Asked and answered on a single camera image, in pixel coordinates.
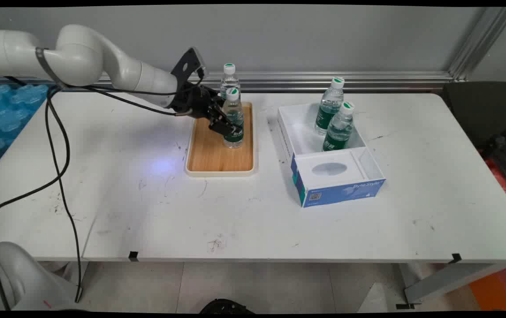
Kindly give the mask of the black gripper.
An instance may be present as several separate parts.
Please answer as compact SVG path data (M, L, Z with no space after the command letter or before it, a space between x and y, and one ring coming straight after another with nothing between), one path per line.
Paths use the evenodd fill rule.
M242 126L233 124L223 111L226 99L214 89L185 83L173 99L173 110L178 114L209 119L209 129L223 136L242 133Z

